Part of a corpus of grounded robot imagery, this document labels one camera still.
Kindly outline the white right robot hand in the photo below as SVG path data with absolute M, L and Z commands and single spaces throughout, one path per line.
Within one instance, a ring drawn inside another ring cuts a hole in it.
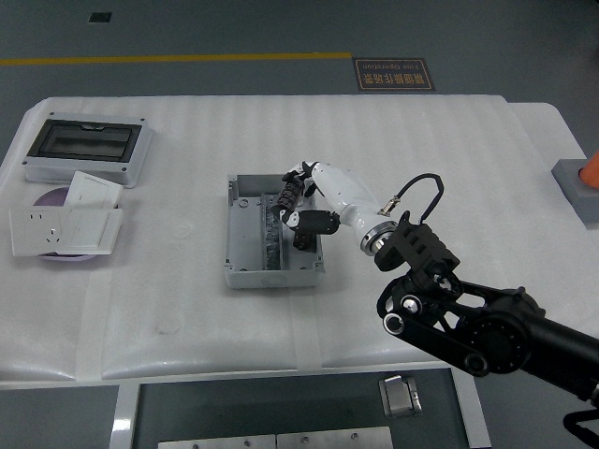
M 348 169 L 304 161 L 286 172 L 282 181 L 285 187 L 273 212 L 296 233 L 332 235 L 346 225 L 360 250 L 373 256 L 395 229 L 380 213 L 381 206 L 368 187 Z M 300 199 L 316 192 L 327 200 L 326 210 L 296 210 Z

